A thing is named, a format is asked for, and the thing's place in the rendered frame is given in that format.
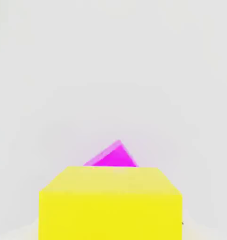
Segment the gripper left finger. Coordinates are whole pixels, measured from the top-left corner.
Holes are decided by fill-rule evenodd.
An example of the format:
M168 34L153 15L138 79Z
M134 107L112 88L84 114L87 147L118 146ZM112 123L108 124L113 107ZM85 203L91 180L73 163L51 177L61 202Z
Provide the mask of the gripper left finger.
M38 240L39 219L37 218L31 225L29 225L26 240Z

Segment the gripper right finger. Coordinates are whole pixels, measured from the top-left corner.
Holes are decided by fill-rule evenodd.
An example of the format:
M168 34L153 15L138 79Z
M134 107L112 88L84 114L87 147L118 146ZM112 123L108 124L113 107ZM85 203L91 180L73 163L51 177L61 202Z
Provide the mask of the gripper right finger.
M182 240L200 240L199 228L186 209L183 210Z

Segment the small yellow cube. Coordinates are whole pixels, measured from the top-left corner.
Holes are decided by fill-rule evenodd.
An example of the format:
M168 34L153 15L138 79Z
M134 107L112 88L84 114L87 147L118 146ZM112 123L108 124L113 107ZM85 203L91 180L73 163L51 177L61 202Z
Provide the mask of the small yellow cube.
M70 166L39 194L39 240L182 240L182 222L156 167Z

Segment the small magenta cube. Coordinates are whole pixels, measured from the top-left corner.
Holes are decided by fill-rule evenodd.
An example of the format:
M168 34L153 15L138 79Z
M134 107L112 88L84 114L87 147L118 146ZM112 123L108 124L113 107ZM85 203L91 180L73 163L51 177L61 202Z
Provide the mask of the small magenta cube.
M84 166L138 167L124 144L117 140L101 153L84 164Z

